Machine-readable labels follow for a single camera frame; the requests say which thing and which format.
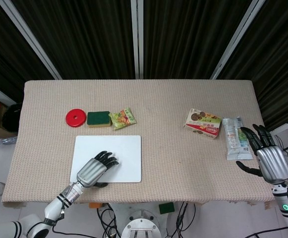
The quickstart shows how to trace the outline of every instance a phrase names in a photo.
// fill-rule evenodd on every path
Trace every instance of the orange object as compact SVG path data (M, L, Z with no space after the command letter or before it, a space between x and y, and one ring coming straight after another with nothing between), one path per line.
M101 202L90 202L89 203L89 208L100 208L100 207L102 207Z

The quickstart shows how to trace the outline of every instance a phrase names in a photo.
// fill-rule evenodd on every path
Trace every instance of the table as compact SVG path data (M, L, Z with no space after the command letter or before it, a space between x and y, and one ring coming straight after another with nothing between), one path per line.
M223 127L212 140L183 128L190 108L262 124L251 81L43 80L25 84L19 137L3 202L53 200L69 183L77 135L141 135L142 182L89 188L79 202L209 200L270 201L270 185L227 161ZM118 112L130 107L137 124L69 127L66 113ZM245 161L257 168L256 159Z

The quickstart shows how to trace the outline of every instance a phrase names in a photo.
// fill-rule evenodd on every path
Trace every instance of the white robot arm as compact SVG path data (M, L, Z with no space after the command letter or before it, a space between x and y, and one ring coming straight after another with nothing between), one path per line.
M288 226L288 164L279 146L276 146L270 133L262 125L253 125L258 136L250 129L241 127L257 156L259 169L250 169L241 161L236 164L245 172L263 177L272 184L275 200Z
M45 208L45 219L43 221L37 215L32 214L16 222L0 224L0 238L19 238L21 235L28 238L45 238L49 230L64 218L65 208L69 208L86 187L107 185L107 183L99 184L97 180L106 170L118 165L115 157L109 157L111 154L102 151L95 158L89 160L78 172L77 182L66 187Z

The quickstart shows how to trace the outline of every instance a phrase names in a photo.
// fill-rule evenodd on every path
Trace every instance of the snack bag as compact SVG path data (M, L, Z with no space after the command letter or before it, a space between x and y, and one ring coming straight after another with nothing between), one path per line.
M114 130L137 123L130 108L125 108L119 113L110 113L109 116L112 120Z

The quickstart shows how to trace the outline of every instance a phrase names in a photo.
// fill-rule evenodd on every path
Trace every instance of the biscuit box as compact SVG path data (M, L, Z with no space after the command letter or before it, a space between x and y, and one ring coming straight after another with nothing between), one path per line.
M212 139L219 135L221 118L204 111L190 109L183 127Z

